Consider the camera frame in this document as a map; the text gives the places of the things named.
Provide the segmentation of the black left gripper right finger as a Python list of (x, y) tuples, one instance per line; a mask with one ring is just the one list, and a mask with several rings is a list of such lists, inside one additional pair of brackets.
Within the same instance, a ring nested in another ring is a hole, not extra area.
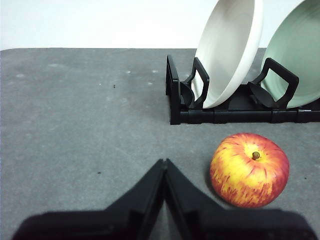
[(301, 215), (280, 209), (225, 209), (166, 159), (165, 200), (184, 240), (316, 240)]

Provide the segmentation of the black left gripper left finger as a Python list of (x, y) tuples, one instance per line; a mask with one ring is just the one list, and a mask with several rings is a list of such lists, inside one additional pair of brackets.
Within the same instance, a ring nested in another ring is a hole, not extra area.
[(103, 210), (46, 212), (25, 219), (15, 240), (146, 240), (163, 204), (165, 162), (159, 159)]

